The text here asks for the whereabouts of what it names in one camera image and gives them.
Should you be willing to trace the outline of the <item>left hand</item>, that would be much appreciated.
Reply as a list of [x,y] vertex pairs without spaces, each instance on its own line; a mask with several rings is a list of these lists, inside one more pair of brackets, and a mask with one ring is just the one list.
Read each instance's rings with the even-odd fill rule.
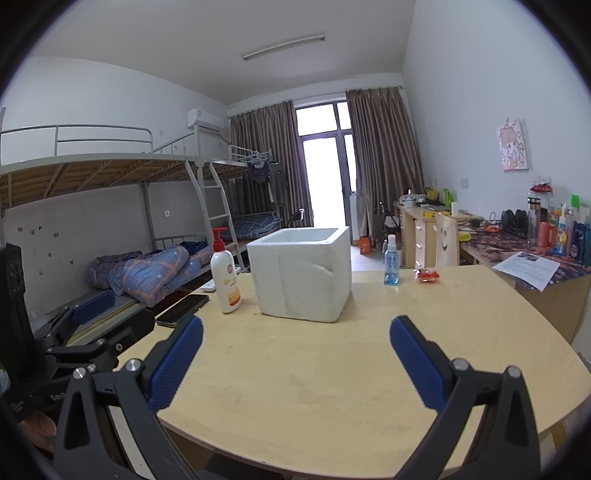
[[32,410],[18,426],[35,447],[54,452],[57,426],[50,417],[38,410]]

